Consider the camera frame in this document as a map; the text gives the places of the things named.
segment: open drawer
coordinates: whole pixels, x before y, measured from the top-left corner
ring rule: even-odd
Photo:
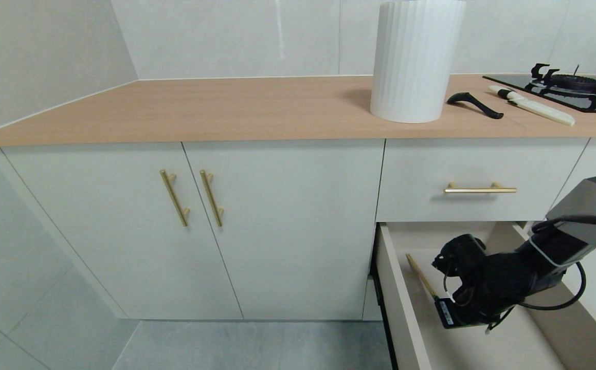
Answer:
[[[486,242],[488,253],[497,253],[514,250],[527,236],[515,223],[487,224],[485,235],[483,230],[451,230],[460,226],[439,230],[438,225],[451,224],[378,226],[375,267],[399,369],[596,369],[596,311],[585,307],[583,299],[559,311],[516,307],[489,335],[486,326],[444,329],[432,297],[410,268],[406,253],[415,259],[436,293],[445,297],[443,276],[430,266],[444,242],[471,232]],[[447,284],[451,291],[460,285],[457,278],[448,278]],[[527,302],[554,305],[571,297],[573,292],[559,284]]]

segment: black stovetop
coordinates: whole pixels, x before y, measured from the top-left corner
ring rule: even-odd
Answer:
[[[596,113],[596,76],[557,75],[558,70],[549,70],[546,75],[539,73],[543,66],[538,63],[530,75],[488,75],[484,78],[541,96],[581,112]],[[557,84],[561,80],[584,80],[584,84]]]

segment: white vase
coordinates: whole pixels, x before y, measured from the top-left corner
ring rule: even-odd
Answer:
[[[442,115],[463,0],[409,0],[380,5],[371,113],[422,123]]]

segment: wooden countertop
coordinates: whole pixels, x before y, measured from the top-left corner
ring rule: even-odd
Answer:
[[[491,95],[481,75],[453,75],[447,97],[469,91],[505,113],[445,105],[424,124],[369,112],[372,77],[231,78],[137,81],[0,128],[0,146],[146,141],[359,138],[596,137],[596,113],[568,112],[573,127],[543,119]]]

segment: knife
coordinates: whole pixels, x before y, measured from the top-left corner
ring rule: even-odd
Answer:
[[[516,105],[519,108],[528,110],[531,113],[535,113],[536,115],[554,120],[558,123],[567,124],[568,126],[574,125],[575,120],[573,116],[565,112],[561,112],[556,108],[540,104],[537,101],[526,99],[507,87],[491,85],[490,91],[497,94],[501,98],[507,99],[507,101],[512,105]]]

